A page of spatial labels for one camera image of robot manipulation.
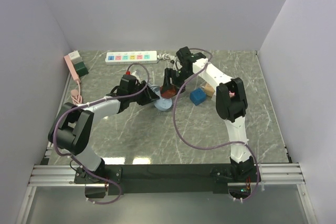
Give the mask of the white power strip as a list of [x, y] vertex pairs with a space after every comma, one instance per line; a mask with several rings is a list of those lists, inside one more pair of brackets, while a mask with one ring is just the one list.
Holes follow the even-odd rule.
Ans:
[[107, 52], [105, 63], [107, 65], [130, 65], [135, 62], [141, 64], [155, 64], [158, 62], [157, 56], [157, 51]]

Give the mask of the brown wooden cube adapter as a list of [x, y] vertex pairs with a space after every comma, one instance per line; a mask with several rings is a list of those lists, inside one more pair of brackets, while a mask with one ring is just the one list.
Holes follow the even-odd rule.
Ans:
[[176, 91], [175, 86], [171, 86], [171, 87], [162, 86], [160, 88], [160, 94], [162, 98], [170, 99], [177, 94], [177, 91]]

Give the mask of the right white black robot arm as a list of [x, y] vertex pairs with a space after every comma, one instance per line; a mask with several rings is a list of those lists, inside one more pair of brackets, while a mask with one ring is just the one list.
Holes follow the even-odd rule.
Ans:
[[[175, 110], [177, 101], [185, 86], [194, 78], [201, 77], [215, 90], [216, 112], [224, 120], [229, 141], [224, 144], [200, 147], [186, 141], [180, 134], [176, 121]], [[185, 61], [180, 70], [166, 68], [164, 81], [160, 88], [161, 96], [168, 99], [176, 97], [173, 105], [173, 125], [182, 142], [196, 150], [215, 150], [230, 146], [230, 175], [235, 181], [245, 180], [253, 170], [252, 151], [248, 148], [245, 128], [245, 116], [248, 107], [244, 83], [241, 78], [232, 78], [215, 67], [207, 58]]]

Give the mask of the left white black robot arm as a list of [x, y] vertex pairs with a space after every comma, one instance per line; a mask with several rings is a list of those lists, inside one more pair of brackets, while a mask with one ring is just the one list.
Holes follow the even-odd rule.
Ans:
[[146, 81], [121, 81], [103, 99], [102, 103], [78, 108], [72, 103], [62, 105], [49, 133], [48, 140], [67, 151], [84, 166], [91, 182], [99, 183], [105, 176], [105, 162], [91, 146], [89, 139], [92, 126], [106, 116], [119, 114], [130, 103], [147, 105], [160, 99]]

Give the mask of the light blue round adapter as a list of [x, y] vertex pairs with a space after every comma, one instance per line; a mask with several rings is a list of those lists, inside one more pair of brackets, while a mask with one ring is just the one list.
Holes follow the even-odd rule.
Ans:
[[166, 98], [159, 98], [154, 102], [154, 106], [159, 110], [159, 111], [167, 111], [170, 109], [173, 105], [172, 99], [166, 99]]

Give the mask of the blue cube plug adapter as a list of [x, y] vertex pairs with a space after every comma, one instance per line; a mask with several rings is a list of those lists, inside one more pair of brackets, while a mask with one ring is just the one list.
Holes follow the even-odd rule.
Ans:
[[198, 106], [206, 100], [206, 93], [201, 88], [197, 88], [190, 93], [190, 100]]

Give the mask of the tan wooden cube adapter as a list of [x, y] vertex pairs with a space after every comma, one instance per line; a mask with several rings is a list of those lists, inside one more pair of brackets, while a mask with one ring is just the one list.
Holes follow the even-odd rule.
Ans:
[[215, 94], [214, 88], [208, 83], [203, 86], [203, 91], [208, 97], [212, 97]]

